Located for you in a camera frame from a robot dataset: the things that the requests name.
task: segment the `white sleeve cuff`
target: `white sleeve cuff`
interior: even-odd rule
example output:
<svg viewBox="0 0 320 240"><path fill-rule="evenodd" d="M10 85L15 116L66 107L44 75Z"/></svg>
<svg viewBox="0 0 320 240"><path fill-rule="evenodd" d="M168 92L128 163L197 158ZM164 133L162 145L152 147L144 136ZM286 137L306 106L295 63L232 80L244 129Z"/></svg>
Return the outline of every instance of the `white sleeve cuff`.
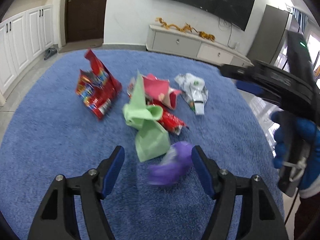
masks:
<svg viewBox="0 0 320 240"><path fill-rule="evenodd" d="M320 192L320 176L311 184L309 188L300 190L299 194L301 198L310 198Z"/></svg>

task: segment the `gloved hand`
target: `gloved hand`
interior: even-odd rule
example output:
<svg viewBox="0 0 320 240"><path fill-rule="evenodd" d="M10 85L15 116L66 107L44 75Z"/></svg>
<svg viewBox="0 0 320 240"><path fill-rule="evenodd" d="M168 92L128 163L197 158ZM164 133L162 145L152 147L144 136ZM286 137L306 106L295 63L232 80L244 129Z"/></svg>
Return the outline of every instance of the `gloved hand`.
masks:
<svg viewBox="0 0 320 240"><path fill-rule="evenodd" d="M279 112L272 113L270 118L273 122L279 123ZM296 132L311 146L315 140L314 150L310 153L299 188L300 197L309 198L320 192L320 131L312 121L300 117L296 118L295 127ZM273 164L276 169L279 169L282 167L283 158L287 152L281 126L276 130L274 138L277 143L275 146L276 157Z"/></svg>

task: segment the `blue gripper pad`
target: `blue gripper pad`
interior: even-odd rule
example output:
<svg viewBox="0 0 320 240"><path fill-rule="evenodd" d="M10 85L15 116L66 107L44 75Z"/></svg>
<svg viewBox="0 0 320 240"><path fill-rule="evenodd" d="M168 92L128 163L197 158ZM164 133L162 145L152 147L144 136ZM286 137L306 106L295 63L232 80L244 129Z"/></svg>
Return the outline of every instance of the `blue gripper pad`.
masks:
<svg viewBox="0 0 320 240"><path fill-rule="evenodd" d="M116 183L122 164L124 162L124 148L117 146L111 156L103 160L97 170L99 171L100 183L98 191L101 199L109 195Z"/></svg>
<svg viewBox="0 0 320 240"><path fill-rule="evenodd" d="M240 81L240 80L238 80L236 82L236 87L240 90L254 94L255 96L261 95L263 93L263 89L261 87L259 87L258 85L253 84L253 83Z"/></svg>
<svg viewBox="0 0 320 240"><path fill-rule="evenodd" d="M213 198L215 195L215 190L213 189L212 177L203 160L203 158L207 159L207 157L205 154L203 154L204 156L200 156L196 148L197 146L193 147L191 151L193 165L196 169L196 173L198 174L204 192L209 195L209 197Z"/></svg>

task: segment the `blue fuzzy blanket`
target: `blue fuzzy blanket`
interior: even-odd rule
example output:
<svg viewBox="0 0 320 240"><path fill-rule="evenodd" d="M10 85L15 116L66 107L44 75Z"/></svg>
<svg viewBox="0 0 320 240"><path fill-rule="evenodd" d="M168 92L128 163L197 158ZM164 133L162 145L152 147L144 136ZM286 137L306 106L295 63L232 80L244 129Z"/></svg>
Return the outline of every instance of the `blue fuzzy blanket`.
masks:
<svg viewBox="0 0 320 240"><path fill-rule="evenodd" d="M33 216L57 174L83 174L108 158L116 145L125 161L113 192L102 201L117 240L201 239L214 201L203 191L194 171L172 187L148 185L147 171L160 158L140 163L134 147L137 131L125 124L122 107L129 101L126 87L137 69L169 79L190 72L203 78L209 90L205 116L196 116L178 98L174 114L190 130L170 135L171 143L200 145L207 156L234 175L260 174L283 213L277 171L262 129L231 80L211 65L164 54L126 50L96 50L98 58L122 83L124 91L102 121L75 94L79 69L89 69L84 51L58 60L37 81L16 110L0 148L0 210L9 225L26 240ZM236 236L241 197L236 198L228 239ZM79 197L76 211L82 240L88 239Z"/></svg>

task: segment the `metal bolt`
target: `metal bolt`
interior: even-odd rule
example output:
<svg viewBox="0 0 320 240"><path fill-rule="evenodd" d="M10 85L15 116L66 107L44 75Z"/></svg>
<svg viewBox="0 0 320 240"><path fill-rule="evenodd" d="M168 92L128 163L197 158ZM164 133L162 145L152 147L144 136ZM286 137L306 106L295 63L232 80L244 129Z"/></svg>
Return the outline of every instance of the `metal bolt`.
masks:
<svg viewBox="0 0 320 240"><path fill-rule="evenodd" d="M227 175L229 173L229 171L227 169L220 169L219 172L222 174L222 175Z"/></svg>
<svg viewBox="0 0 320 240"><path fill-rule="evenodd" d="M63 175L59 174L56 176L56 181L62 181L63 180Z"/></svg>
<svg viewBox="0 0 320 240"><path fill-rule="evenodd" d="M259 175L254 175L254 176L253 176L253 180L255 180L255 181L260 181L261 178L260 178Z"/></svg>
<svg viewBox="0 0 320 240"><path fill-rule="evenodd" d="M97 174L97 170L96 169L91 169L88 171L90 176L96 175Z"/></svg>

